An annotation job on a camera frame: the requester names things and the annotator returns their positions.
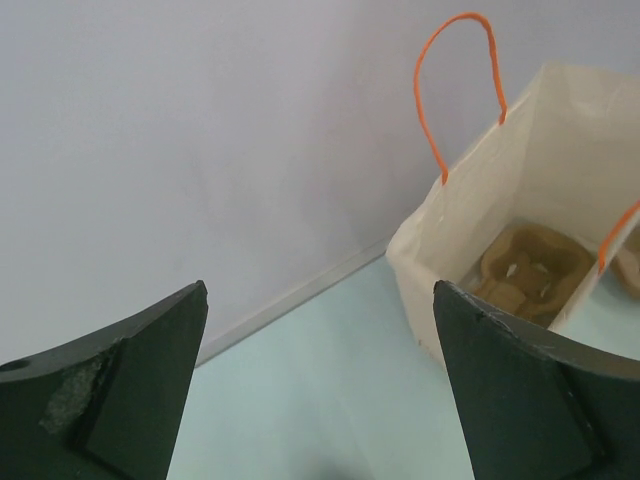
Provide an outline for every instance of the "white wall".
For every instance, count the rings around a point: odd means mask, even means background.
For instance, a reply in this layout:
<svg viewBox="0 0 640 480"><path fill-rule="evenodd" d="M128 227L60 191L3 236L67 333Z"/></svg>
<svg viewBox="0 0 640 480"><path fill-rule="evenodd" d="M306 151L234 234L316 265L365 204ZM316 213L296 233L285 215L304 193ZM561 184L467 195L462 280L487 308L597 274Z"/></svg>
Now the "white wall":
<svg viewBox="0 0 640 480"><path fill-rule="evenodd" d="M0 3L0 363L202 278L205 342L384 239L437 172L431 31L494 22L513 100L545 60L640 73L637 0ZM497 118L459 24L424 95L455 159Z"/></svg>

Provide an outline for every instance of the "orange string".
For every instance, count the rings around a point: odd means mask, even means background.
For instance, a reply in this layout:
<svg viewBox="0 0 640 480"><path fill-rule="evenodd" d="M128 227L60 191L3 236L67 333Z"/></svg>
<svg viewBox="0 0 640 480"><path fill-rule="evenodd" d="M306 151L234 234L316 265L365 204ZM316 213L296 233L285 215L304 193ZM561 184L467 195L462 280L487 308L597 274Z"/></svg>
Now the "orange string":
<svg viewBox="0 0 640 480"><path fill-rule="evenodd" d="M429 131L429 127L427 126L427 121L424 117L424 110L422 109L422 97L420 95L420 67L422 66L422 61L424 60L425 55L427 54L427 50L431 47L431 44L434 42L436 37L442 33L442 31L458 20L476 20L480 22L480 24L487 31L487 36L489 37L489 54L491 55L491 66L493 68L493 83L496 87L496 94L498 95L498 102L500 102L500 107L502 108L502 114L500 115L499 124L502 125L507 116L507 101L504 97L504 92L502 91L502 81L500 80L500 67L498 66L498 48L496 46L496 39L493 35L493 29L491 28L491 24L487 18L476 12L465 12L455 17L447 20L438 30L435 31L431 38L427 40L427 43L422 48L422 52L420 52L420 56L418 57L418 62L416 63L416 70L413 75L413 93L416 97L416 107L418 109L418 118L420 119L420 124L422 125L422 130L424 130L424 134L427 136L427 140L429 140L429 144L431 145L431 150L433 150L433 155L436 157L436 161L440 166L440 170L442 171L442 184L447 183L447 179L449 178L449 169L447 168L446 163L442 160L442 156L440 155L440 151L438 147L436 147L436 142L433 140L431 132Z"/></svg>
<svg viewBox="0 0 640 480"><path fill-rule="evenodd" d="M638 200L629 210L624 212L624 215L622 215L620 220L618 220L618 223L616 223L616 226L613 227L613 230L609 232L607 238L605 238L602 245L600 245L600 250L598 250L598 273L602 274L607 266L607 250L609 250L611 243L638 211L640 211L640 200Z"/></svg>

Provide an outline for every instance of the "brown cup carrier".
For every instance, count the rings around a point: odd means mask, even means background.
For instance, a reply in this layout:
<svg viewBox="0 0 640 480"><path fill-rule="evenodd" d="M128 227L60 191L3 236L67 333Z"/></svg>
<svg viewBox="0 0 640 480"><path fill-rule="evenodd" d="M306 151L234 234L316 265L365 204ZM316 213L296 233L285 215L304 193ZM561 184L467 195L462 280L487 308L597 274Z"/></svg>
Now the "brown cup carrier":
<svg viewBox="0 0 640 480"><path fill-rule="evenodd" d="M482 283L474 294L547 328L593 264L582 245L555 230L535 224L509 228L484 253Z"/></svg>
<svg viewBox="0 0 640 480"><path fill-rule="evenodd" d="M612 261L612 269L632 297L640 299L640 227L636 227Z"/></svg>

